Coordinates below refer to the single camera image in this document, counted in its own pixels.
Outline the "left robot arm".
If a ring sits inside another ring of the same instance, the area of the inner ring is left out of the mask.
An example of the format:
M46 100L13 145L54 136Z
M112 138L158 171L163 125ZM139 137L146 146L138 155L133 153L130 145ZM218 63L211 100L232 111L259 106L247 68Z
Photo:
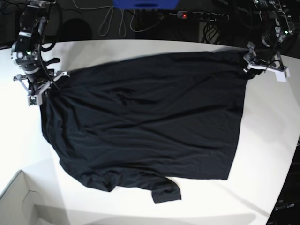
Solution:
M279 0L253 0L252 4L251 9L258 13L262 23L259 26L262 44L256 48L254 43L248 42L249 52L244 60L250 69L284 72L287 67L282 62L280 48L295 33L288 9Z

